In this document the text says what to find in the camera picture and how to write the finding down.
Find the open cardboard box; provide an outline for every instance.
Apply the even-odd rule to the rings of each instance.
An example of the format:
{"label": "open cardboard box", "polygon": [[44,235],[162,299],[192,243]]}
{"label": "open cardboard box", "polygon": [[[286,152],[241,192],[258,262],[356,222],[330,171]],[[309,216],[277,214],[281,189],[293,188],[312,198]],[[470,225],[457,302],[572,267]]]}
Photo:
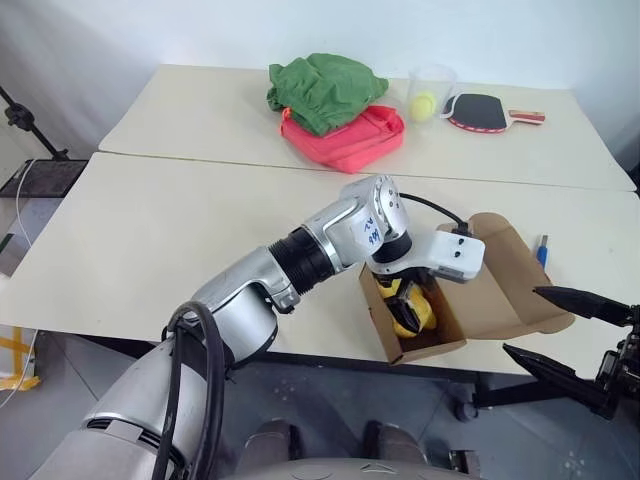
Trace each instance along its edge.
{"label": "open cardboard box", "polygon": [[390,363],[450,352],[463,347],[468,338],[505,340],[533,332],[555,333],[573,323],[572,314],[533,293],[534,287],[551,282],[507,219],[478,213],[470,224],[486,246],[478,276],[465,284],[432,279],[421,285],[437,318],[434,330],[398,338],[373,274],[366,266],[360,273],[371,319]]}

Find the green cloth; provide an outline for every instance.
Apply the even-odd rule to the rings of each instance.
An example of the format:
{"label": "green cloth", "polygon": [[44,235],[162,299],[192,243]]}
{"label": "green cloth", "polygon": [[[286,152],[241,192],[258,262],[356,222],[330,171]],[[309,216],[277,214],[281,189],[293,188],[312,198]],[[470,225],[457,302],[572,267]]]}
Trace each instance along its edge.
{"label": "green cloth", "polygon": [[351,122],[389,87],[366,65],[328,53],[296,58],[286,67],[269,65],[269,78],[269,107],[291,107],[293,119],[315,135]]}

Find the yellow ball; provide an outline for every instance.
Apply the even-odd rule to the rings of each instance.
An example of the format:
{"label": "yellow ball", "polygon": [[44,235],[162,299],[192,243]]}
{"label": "yellow ball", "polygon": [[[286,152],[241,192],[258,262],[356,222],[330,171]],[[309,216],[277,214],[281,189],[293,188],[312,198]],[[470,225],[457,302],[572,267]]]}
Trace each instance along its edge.
{"label": "yellow ball", "polygon": [[436,97],[431,92],[420,92],[411,100],[409,117],[417,123],[426,122],[436,111]]}

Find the table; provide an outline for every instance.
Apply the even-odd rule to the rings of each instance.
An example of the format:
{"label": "table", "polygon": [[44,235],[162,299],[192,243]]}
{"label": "table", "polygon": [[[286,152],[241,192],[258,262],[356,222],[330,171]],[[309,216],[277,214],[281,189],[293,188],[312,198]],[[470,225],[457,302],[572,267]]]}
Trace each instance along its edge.
{"label": "table", "polygon": [[[100,150],[322,170],[278,133],[280,115],[265,101],[263,70],[161,66]],[[402,149],[365,173],[491,180],[634,191],[567,90],[460,85],[491,93],[511,108],[540,110],[544,125],[515,124],[499,135],[470,133],[446,121],[410,127]],[[392,80],[381,103],[401,106],[407,82]]]}
{"label": "table", "polygon": [[[158,340],[173,309],[260,244],[286,236],[361,175],[97,153],[0,294],[0,323]],[[637,302],[640,201],[630,192],[396,177],[462,216],[506,216],[532,248],[549,235],[547,271],[558,285]],[[407,202],[413,225],[446,218]],[[318,285],[279,317],[272,351],[384,361],[353,269]],[[554,334],[510,343],[594,376],[626,332],[577,319]],[[415,365],[523,373],[501,342]]]}

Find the red bag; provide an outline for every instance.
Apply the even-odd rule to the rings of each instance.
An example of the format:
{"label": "red bag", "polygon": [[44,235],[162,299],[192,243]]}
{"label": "red bag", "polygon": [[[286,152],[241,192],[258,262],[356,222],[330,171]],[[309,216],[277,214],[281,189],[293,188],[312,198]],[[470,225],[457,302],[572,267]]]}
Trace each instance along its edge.
{"label": "red bag", "polygon": [[351,123],[317,137],[282,112],[280,133],[316,163],[346,173],[356,173],[402,145],[404,122],[395,109],[369,106]]}

